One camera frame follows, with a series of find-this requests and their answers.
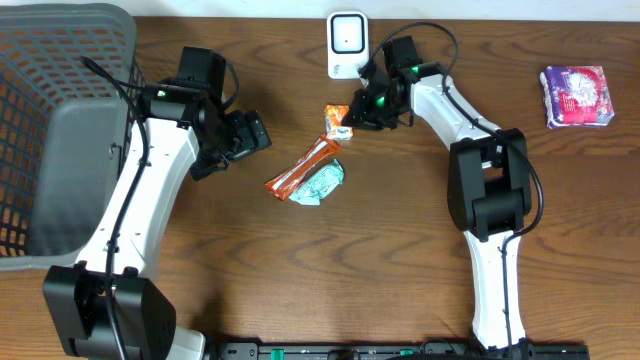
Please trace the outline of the teal green packet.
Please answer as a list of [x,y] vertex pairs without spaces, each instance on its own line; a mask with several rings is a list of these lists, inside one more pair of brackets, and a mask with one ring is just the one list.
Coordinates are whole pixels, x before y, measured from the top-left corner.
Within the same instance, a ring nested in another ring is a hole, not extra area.
[[289,200],[301,205],[319,206],[343,180],[344,169],[338,160],[333,160],[295,189]]

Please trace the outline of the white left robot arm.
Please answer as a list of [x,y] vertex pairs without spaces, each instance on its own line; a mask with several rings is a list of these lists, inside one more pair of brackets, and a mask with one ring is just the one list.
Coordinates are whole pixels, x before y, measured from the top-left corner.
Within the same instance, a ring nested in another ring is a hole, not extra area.
[[145,86],[129,155],[99,225],[72,266],[49,269],[43,294],[64,352],[91,359],[204,359],[207,339],[178,326],[157,288],[177,192],[270,146],[257,111],[230,111],[213,90]]

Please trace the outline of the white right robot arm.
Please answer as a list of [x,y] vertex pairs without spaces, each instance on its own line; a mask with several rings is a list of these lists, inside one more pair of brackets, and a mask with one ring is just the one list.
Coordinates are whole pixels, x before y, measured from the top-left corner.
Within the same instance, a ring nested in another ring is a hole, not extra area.
[[524,220],[542,210],[532,203],[542,190],[525,137],[486,120],[439,63],[374,71],[343,122],[393,129],[405,113],[423,119],[449,152],[447,206],[471,255],[473,336],[485,353],[514,351],[526,339],[517,275]]

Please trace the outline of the small orange juice carton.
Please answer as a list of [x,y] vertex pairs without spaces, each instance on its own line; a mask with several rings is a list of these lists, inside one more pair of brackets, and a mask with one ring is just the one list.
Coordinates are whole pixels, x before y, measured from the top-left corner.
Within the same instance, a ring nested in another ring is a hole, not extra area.
[[327,105],[324,109],[326,135],[334,141],[347,141],[353,137],[353,129],[343,126],[342,120],[349,112],[348,105]]

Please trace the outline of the orange snack bar wrapper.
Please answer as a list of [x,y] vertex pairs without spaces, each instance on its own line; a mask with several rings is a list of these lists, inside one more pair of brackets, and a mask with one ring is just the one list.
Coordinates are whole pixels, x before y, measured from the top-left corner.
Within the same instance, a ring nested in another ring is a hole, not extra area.
[[338,153],[342,147],[321,135],[313,146],[292,167],[265,183],[265,188],[277,199],[284,201],[302,183],[309,171],[321,161]]

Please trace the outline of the floral red purple packet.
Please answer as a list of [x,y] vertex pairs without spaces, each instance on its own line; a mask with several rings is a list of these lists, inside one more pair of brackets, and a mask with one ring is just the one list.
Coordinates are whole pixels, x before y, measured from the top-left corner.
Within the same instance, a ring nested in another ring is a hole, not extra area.
[[550,129],[602,128],[615,115],[602,66],[547,66],[539,81]]

